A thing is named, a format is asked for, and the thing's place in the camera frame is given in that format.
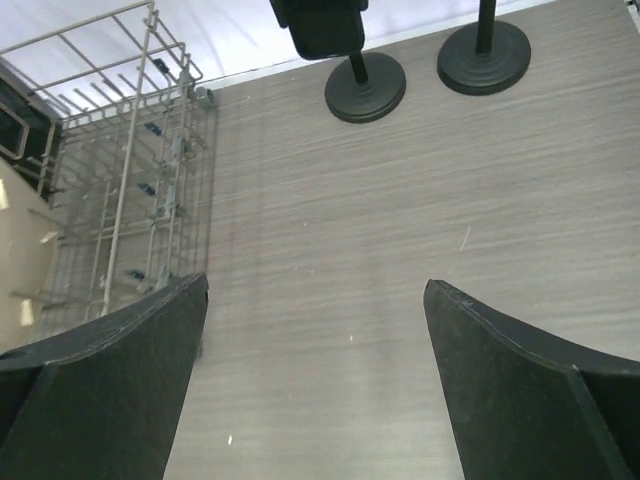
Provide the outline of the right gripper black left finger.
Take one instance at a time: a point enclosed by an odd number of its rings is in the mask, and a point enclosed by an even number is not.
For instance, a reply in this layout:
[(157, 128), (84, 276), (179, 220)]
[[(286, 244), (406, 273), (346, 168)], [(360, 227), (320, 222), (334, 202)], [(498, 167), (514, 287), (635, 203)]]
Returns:
[(208, 307), (190, 274), (1, 356), (4, 479), (161, 479)]

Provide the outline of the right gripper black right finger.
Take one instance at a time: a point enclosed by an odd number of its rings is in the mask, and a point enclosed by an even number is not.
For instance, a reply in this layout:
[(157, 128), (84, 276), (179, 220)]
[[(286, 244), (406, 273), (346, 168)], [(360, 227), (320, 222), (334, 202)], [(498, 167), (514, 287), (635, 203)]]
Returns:
[(639, 364), (431, 279), (426, 322), (467, 479), (636, 479)]

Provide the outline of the black smartphone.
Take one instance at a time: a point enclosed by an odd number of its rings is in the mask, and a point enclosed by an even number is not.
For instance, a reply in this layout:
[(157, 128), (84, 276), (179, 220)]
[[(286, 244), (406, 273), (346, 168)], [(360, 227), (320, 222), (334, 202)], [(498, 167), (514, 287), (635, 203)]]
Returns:
[(361, 14), (368, 9), (368, 0), (271, 0), (270, 4), (305, 60), (347, 56), (364, 47)]

